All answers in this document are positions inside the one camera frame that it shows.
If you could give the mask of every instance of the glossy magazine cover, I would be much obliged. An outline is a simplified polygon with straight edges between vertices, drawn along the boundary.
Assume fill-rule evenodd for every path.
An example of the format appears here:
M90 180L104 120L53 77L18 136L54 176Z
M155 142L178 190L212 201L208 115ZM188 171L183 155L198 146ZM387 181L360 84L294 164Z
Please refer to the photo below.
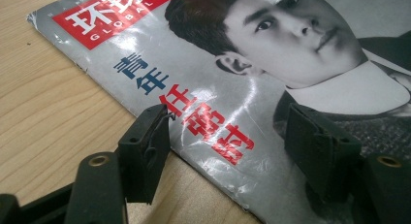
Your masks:
M311 208L288 106L410 161L410 1L60 0L28 21L134 115L167 104L173 150L262 222L351 223Z

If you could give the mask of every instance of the man's ear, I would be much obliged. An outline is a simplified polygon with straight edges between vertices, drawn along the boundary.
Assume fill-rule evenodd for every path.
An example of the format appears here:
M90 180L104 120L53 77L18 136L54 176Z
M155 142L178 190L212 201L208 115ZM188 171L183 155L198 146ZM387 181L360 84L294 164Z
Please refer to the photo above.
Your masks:
M220 69L237 75L258 76L264 72L237 52L228 51L217 55L215 56L215 63Z

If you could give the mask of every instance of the man's hair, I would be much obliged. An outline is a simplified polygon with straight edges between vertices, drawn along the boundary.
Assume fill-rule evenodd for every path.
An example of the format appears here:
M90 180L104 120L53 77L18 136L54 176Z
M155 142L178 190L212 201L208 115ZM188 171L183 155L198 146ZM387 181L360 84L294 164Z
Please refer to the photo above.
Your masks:
M165 17L177 37L213 55L238 52L226 35L224 19L237 0L172 0Z

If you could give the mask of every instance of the wood grain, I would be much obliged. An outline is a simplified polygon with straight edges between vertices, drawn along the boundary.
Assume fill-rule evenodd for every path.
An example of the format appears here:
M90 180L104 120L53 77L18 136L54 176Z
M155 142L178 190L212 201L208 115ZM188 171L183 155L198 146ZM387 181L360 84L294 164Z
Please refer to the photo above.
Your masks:
M53 1L0 0L0 193L21 205L73 182L135 120L25 20ZM174 153L153 205L128 211L130 223L258 223Z

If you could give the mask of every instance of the wooden surface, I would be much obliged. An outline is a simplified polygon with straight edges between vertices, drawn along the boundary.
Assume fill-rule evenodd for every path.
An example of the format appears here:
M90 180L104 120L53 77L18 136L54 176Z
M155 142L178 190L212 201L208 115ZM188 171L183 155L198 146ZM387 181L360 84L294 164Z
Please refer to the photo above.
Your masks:
M73 182L135 120L25 20L53 1L0 0L0 193L21 205ZM128 211L130 223L258 223L174 153L153 206Z

